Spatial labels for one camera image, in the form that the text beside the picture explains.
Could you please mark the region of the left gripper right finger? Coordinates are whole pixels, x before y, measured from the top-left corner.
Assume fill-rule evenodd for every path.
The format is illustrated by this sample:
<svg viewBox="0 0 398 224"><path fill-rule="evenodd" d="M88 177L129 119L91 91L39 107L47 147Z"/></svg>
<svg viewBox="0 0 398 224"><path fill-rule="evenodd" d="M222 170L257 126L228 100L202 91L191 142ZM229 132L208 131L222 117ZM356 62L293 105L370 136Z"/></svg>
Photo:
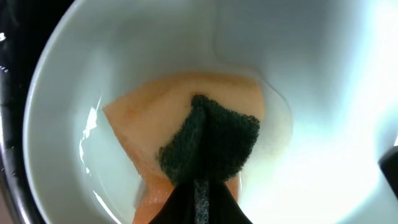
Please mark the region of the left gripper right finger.
<svg viewBox="0 0 398 224"><path fill-rule="evenodd" d="M226 184L211 182L209 196L209 224L252 224Z"/></svg>

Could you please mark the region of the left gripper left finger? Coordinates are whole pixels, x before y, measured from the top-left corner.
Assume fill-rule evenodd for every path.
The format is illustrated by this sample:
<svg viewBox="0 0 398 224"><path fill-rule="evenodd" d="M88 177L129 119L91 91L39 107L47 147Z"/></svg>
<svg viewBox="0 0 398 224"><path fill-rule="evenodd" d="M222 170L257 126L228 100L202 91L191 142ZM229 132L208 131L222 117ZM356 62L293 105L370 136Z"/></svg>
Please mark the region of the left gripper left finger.
<svg viewBox="0 0 398 224"><path fill-rule="evenodd" d="M149 224L194 224L195 196L193 182L178 185L160 212Z"/></svg>

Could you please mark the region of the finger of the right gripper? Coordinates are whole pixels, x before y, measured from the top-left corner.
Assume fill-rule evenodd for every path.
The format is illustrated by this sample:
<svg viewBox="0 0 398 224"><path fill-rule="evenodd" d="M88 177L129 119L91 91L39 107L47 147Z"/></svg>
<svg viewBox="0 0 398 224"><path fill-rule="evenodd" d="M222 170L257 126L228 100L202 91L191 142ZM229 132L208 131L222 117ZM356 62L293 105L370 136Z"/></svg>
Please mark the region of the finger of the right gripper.
<svg viewBox="0 0 398 224"><path fill-rule="evenodd" d="M397 197L397 172L398 172L398 152L397 146L390 148L379 160L379 167L390 185L394 195Z"/></svg>

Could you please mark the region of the yellow green scrub sponge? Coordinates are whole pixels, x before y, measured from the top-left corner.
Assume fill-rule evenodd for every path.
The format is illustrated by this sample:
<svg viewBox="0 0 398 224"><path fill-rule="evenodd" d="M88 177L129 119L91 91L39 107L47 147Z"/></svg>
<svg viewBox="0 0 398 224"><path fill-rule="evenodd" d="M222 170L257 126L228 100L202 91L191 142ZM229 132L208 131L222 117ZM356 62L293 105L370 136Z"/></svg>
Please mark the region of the yellow green scrub sponge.
<svg viewBox="0 0 398 224"><path fill-rule="evenodd" d="M173 189L218 180L232 196L264 119L257 80L190 72L145 83L104 107L116 138L147 185L134 223L149 223Z"/></svg>

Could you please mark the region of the light blue plate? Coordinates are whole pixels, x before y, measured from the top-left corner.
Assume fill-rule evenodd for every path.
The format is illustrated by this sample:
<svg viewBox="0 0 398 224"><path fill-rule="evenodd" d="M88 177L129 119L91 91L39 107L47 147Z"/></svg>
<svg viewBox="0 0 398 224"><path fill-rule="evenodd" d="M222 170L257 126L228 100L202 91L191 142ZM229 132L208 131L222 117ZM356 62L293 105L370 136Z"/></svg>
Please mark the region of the light blue plate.
<svg viewBox="0 0 398 224"><path fill-rule="evenodd" d="M254 223L396 223L380 162L397 143L396 1L75 1L40 56L24 162L47 223L131 223L145 184L103 113L189 70L259 79L239 177Z"/></svg>

